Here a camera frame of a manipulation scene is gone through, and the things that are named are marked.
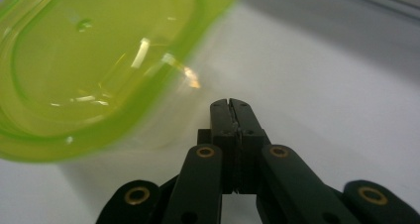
plastic container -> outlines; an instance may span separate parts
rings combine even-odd
[[[4,0],[0,156],[62,160],[144,119],[233,0]]]

black metal part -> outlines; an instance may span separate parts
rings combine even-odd
[[[386,188],[354,181],[341,193],[290,148],[272,145],[251,106],[237,99],[210,106],[211,129],[198,130],[179,176],[161,187],[125,184],[98,224],[217,224],[221,194],[257,195],[263,224],[419,224],[420,216]]]
[[[213,145],[189,150],[165,210],[163,224],[220,223],[222,151]]]
[[[346,184],[343,200],[365,223],[419,224],[419,214],[385,187],[365,180]]]

container lid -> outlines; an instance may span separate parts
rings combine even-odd
[[[153,107],[233,0],[4,0],[0,156],[96,150]]]

transparent plastic container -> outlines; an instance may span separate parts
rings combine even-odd
[[[198,86],[184,62],[233,1],[3,0],[0,157],[56,161],[122,137],[175,78]]]

white table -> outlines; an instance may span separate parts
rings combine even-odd
[[[371,180],[420,211],[420,22],[363,0],[241,0],[212,35],[176,129],[149,134],[165,146],[130,137],[58,165],[0,161],[1,223],[94,223],[124,183],[176,175],[209,104],[229,97],[325,183]],[[222,223],[261,223],[255,198],[224,197]]]

